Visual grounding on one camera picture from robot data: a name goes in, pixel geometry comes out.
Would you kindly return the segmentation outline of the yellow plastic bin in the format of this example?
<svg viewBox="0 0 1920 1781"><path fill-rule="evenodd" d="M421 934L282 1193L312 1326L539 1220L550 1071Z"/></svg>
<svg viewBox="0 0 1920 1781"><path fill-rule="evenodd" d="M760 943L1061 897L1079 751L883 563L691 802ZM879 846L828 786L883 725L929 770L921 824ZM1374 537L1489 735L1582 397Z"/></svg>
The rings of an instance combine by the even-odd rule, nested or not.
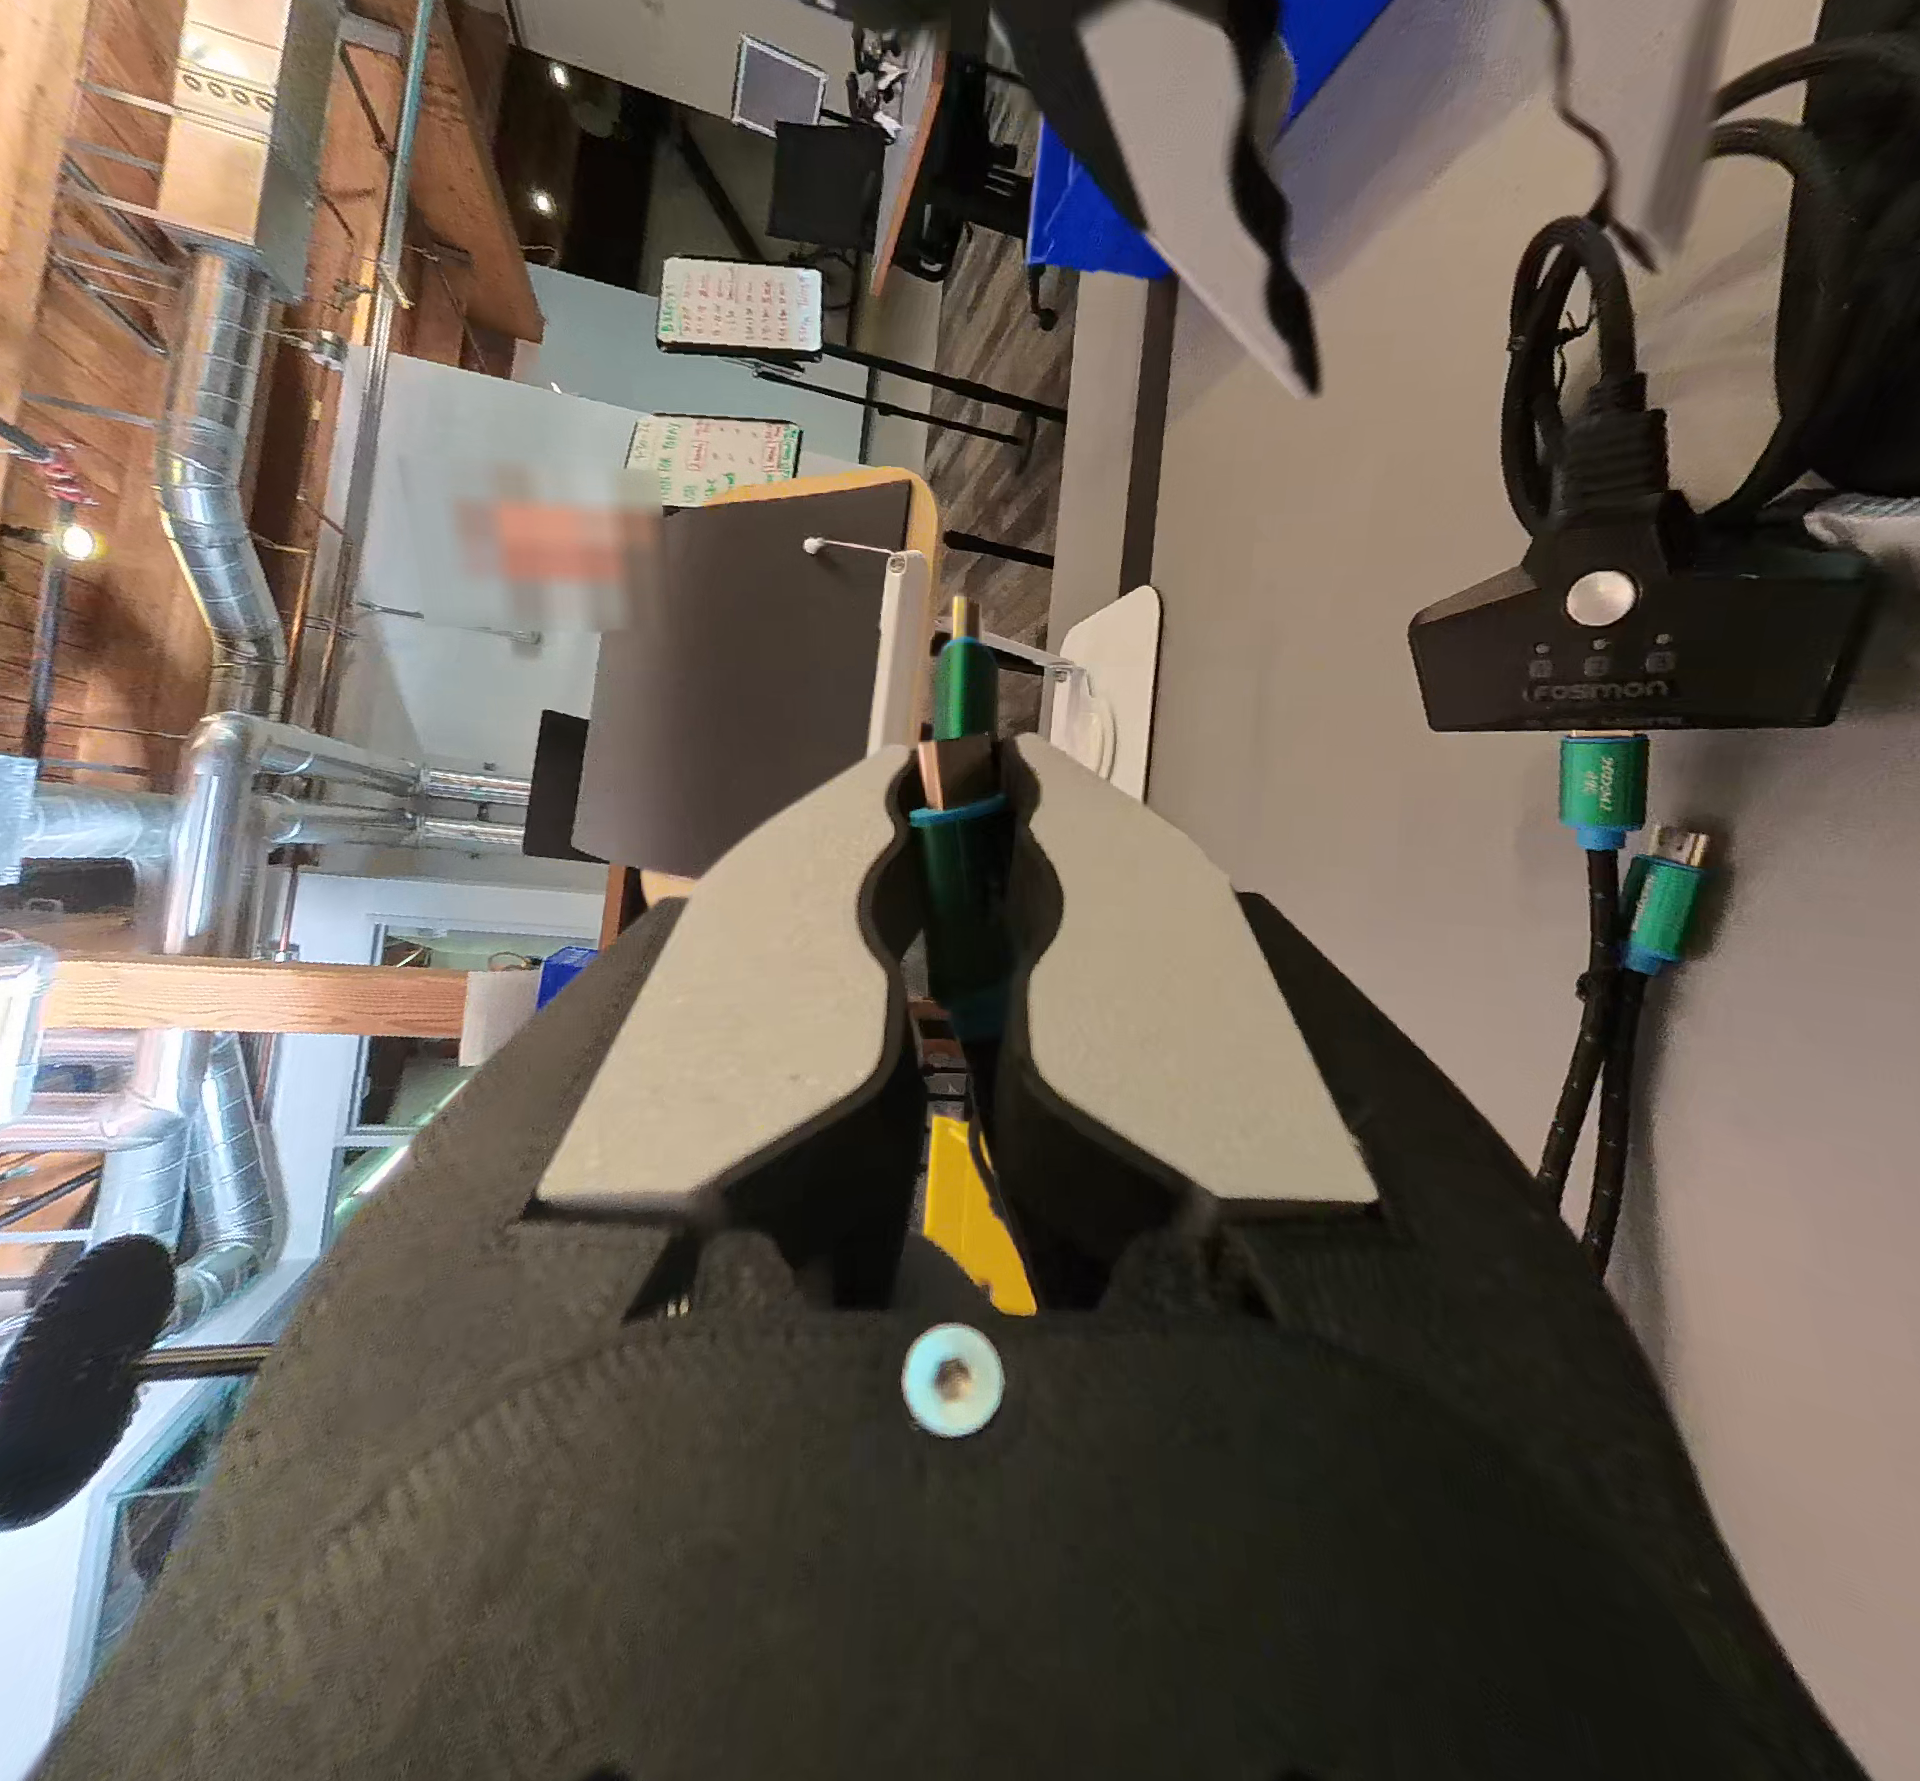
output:
<svg viewBox="0 0 1920 1781"><path fill-rule="evenodd" d="M921 1233L968 1277L1000 1313L1034 1316L1039 1300L973 1160L973 1125L932 1114L921 1198Z"/></svg>

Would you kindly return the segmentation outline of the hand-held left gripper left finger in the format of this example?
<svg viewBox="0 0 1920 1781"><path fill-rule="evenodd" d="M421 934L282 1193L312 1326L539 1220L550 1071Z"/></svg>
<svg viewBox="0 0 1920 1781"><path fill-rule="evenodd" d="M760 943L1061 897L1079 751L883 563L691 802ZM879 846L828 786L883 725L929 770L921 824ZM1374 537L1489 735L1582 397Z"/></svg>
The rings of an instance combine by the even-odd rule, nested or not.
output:
<svg viewBox="0 0 1920 1781"><path fill-rule="evenodd" d="M903 1060L881 932L912 747L881 747L697 878L537 1182L560 1213L691 1213L823 1135Z"/></svg>

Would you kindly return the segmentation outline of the white tablet stand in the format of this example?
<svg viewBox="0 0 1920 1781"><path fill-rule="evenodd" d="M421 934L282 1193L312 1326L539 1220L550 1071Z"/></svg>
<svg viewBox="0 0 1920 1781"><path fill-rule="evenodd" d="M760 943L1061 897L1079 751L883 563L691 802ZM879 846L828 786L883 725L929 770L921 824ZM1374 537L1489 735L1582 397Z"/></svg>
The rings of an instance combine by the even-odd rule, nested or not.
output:
<svg viewBox="0 0 1920 1781"><path fill-rule="evenodd" d="M874 547L848 537L808 536L811 563L830 555L859 555L881 563L881 603L874 686L864 751L914 746L938 712L939 666L932 649L955 632L939 616L936 584L949 532L927 480L903 469L852 469L839 474L797 476L724 488L712 508L775 508L850 499L881 490L900 493L900 545ZM970 607L967 638L998 663L1015 663L1042 681L1040 736L1098 779L1143 802L1155 735L1162 672L1164 603L1154 586L1123 593L1075 624L1058 651L992 632L978 606Z"/></svg>

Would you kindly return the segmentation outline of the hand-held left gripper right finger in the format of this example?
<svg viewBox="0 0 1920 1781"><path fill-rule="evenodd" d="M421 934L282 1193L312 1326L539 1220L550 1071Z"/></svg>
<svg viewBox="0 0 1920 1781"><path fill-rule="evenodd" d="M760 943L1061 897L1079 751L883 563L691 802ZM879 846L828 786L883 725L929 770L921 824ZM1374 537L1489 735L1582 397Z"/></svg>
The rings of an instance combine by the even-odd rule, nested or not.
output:
<svg viewBox="0 0 1920 1781"><path fill-rule="evenodd" d="M993 1142L1031 1213L1367 1213L1379 1191L1224 873L1039 736L1003 761Z"/></svg>

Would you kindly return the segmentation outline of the grey framed sign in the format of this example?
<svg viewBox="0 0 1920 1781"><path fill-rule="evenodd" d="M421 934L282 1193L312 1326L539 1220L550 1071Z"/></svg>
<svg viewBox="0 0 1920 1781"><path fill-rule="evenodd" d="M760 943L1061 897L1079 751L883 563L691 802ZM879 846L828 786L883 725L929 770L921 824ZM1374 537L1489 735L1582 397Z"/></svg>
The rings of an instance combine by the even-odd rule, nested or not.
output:
<svg viewBox="0 0 1920 1781"><path fill-rule="evenodd" d="M731 122L763 138L824 117L830 72L770 42L743 36L733 69Z"/></svg>

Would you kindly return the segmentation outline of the whiteboard with green writing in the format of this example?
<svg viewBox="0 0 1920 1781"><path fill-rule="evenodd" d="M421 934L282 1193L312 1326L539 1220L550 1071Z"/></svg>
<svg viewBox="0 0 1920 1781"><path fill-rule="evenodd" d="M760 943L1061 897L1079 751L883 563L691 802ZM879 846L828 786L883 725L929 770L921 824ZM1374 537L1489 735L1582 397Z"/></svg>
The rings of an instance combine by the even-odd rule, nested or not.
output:
<svg viewBox="0 0 1920 1781"><path fill-rule="evenodd" d="M691 510L734 488L801 474L801 425L751 418L644 415L630 436L624 472L642 501Z"/></svg>

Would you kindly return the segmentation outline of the wooden column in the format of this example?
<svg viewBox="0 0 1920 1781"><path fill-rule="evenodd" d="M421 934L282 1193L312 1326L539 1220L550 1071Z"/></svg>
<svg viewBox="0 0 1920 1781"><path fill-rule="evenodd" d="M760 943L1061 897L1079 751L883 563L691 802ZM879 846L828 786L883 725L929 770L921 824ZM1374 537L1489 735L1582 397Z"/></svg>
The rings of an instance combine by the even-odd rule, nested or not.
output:
<svg viewBox="0 0 1920 1781"><path fill-rule="evenodd" d="M61 957L41 1009L51 1028L459 1039L457 969L213 957Z"/></svg>

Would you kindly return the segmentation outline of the black textured pad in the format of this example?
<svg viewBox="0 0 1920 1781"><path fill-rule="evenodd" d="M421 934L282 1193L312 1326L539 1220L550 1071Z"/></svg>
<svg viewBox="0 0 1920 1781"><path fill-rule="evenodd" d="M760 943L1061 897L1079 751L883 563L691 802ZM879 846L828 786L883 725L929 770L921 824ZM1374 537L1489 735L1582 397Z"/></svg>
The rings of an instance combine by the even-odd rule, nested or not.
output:
<svg viewBox="0 0 1920 1781"><path fill-rule="evenodd" d="M1821 0L1813 43L1887 39L1917 51L1919 0ZM1919 123L1917 77L1867 61L1815 72L1803 125L1849 211L1845 315L1821 399L1812 399L1812 319L1821 288L1815 242L1828 223L1798 187L1774 340L1779 399L1808 405L1809 470L1856 495L1919 495Z"/></svg>

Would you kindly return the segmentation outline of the silver pipe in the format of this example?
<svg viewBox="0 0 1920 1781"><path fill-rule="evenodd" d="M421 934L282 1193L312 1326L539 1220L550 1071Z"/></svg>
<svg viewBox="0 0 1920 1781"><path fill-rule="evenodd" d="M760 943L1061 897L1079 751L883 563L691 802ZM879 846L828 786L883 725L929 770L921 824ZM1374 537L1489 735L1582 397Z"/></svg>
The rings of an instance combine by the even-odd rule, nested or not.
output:
<svg viewBox="0 0 1920 1781"><path fill-rule="evenodd" d="M248 954L257 886L285 847L519 854L529 790L377 756L251 712L190 736L160 883L160 953Z"/></svg>

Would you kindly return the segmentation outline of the black monitor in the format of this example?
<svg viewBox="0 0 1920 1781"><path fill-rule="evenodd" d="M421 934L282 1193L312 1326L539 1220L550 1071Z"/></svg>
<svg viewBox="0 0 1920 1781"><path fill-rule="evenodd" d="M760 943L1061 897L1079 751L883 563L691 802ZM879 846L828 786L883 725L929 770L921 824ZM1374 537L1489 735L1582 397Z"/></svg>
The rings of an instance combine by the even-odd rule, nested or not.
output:
<svg viewBox="0 0 1920 1781"><path fill-rule="evenodd" d="M768 235L872 255L889 148L885 131L868 122L781 122L775 127Z"/></svg>
<svg viewBox="0 0 1920 1781"><path fill-rule="evenodd" d="M535 860L607 867L603 855L575 843L587 767L590 719L573 712L539 712L522 854Z"/></svg>

